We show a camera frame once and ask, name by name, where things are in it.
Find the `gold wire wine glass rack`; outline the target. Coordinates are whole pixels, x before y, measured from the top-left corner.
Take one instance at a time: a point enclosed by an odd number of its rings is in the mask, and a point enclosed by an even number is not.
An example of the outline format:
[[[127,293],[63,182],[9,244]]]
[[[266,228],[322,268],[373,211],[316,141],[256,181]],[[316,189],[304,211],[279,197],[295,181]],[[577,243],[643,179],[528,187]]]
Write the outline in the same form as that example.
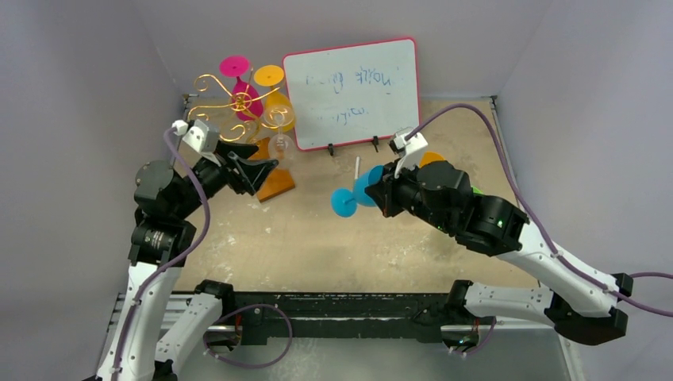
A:
[[[255,144],[257,156],[276,158],[281,164],[290,159],[289,148],[275,148],[273,144],[287,141],[287,134],[294,128],[296,117],[289,98],[282,92],[285,72],[278,66],[265,66],[249,70],[245,75],[230,76],[234,83],[227,87],[213,74],[202,74],[194,80],[195,90],[201,94],[215,86],[225,93],[220,104],[191,106],[189,119],[220,120],[220,139],[229,143]]]

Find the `blue plastic wine glass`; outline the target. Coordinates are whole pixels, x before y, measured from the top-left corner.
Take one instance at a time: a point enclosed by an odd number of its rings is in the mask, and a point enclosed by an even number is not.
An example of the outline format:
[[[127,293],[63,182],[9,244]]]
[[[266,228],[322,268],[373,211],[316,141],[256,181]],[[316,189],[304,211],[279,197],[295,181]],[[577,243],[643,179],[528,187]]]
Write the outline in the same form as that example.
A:
[[[359,206],[374,207],[375,201],[365,189],[378,183],[383,176],[383,165],[376,165],[355,180],[352,189],[337,188],[330,196],[332,211],[339,217],[351,217]]]

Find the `pink plastic wine glass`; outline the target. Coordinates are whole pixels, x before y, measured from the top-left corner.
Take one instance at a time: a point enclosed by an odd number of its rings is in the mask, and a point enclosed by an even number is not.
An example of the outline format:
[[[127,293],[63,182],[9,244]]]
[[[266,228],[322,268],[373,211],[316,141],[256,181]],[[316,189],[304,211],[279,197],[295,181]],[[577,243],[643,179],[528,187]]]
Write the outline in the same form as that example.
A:
[[[233,87],[233,95],[236,103],[236,116],[242,121],[253,121],[263,113],[263,104],[258,99],[258,91],[250,83],[250,79],[244,80],[245,75],[250,75],[251,64],[245,56],[234,55],[224,58],[219,70],[223,76],[234,78],[236,84]]]

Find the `yellow plastic wine glass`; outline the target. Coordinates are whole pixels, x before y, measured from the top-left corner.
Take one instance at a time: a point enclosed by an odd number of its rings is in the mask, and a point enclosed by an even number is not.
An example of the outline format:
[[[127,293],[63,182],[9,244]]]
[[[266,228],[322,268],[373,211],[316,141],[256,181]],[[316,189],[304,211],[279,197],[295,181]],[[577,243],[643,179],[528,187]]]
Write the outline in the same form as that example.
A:
[[[281,91],[284,86],[285,71],[277,65],[266,65],[257,69],[253,75],[256,84],[268,87],[269,94],[263,97],[263,124],[269,129],[282,133],[291,131],[296,122],[294,107],[289,98]]]

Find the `clear wine glass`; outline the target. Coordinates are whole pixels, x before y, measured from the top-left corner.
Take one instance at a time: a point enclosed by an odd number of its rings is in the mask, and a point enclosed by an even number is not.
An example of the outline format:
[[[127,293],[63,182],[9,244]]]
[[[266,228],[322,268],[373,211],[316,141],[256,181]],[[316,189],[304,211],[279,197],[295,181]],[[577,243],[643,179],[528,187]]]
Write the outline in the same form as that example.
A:
[[[282,103],[274,104],[265,109],[263,114],[265,125],[275,131],[268,143],[271,158],[279,162],[287,162],[294,155],[294,142],[286,135],[286,128],[295,120],[294,109]]]

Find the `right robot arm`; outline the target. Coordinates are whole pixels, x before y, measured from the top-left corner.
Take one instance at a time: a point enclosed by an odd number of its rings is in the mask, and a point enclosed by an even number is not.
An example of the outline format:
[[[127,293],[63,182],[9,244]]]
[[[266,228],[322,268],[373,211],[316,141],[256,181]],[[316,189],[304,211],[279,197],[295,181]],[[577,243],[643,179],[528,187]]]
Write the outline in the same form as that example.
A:
[[[504,198],[476,193],[465,171],[446,161],[414,169],[388,163],[364,176],[363,190],[383,216],[413,215],[467,250],[512,264],[539,282],[512,288],[457,280],[445,303],[452,321],[491,316],[534,321],[590,346],[626,334],[629,318],[617,308],[617,293],[630,293],[633,280],[553,253],[524,211]]]

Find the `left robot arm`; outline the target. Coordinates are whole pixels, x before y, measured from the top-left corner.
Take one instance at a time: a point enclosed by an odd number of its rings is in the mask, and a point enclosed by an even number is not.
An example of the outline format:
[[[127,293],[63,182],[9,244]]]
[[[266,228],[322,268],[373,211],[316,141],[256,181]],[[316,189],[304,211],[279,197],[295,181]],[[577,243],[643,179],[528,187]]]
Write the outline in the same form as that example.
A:
[[[254,159],[257,151],[254,144],[220,141],[214,159],[201,158],[185,176],[166,160],[138,170],[125,300],[93,380],[177,380],[206,329],[236,317],[232,286],[205,280],[178,320],[162,330],[187,256],[210,227],[208,201],[225,187],[254,195],[278,166],[278,160]]]

